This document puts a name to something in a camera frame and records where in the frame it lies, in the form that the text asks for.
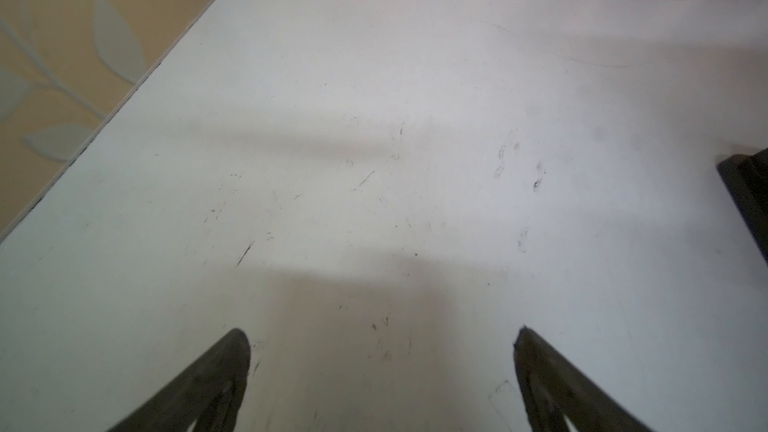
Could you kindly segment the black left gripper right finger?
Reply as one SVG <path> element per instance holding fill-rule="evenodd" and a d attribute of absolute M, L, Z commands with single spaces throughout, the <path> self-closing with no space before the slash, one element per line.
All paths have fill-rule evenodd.
<path fill-rule="evenodd" d="M 534 431 L 647 431 L 649 427 L 528 327 L 514 343 L 514 364 Z"/>

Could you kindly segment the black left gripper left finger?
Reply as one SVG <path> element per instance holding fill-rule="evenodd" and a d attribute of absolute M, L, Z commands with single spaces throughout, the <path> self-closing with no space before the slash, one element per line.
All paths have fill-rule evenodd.
<path fill-rule="evenodd" d="M 250 370 L 251 346 L 234 328 L 113 431 L 232 431 Z"/>

